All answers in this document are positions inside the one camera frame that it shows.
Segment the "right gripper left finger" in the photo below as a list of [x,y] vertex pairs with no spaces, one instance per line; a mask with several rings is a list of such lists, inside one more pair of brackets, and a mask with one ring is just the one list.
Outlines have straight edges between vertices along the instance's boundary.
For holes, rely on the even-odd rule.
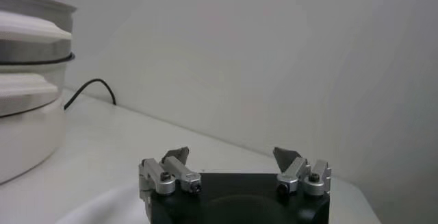
[[138,165],[140,198],[148,198],[152,193],[171,195],[177,185],[183,192],[199,194],[201,174],[186,166],[189,152],[188,147],[182,147],[168,151],[159,162],[154,158],[143,159]]

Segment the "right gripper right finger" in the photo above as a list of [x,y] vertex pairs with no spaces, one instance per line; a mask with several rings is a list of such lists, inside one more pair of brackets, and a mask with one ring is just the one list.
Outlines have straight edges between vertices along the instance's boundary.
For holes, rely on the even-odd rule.
[[297,151],[275,147],[273,155],[280,168],[276,176],[277,192],[291,195],[300,188],[310,197],[322,197],[331,191],[331,167],[324,160],[311,166]]

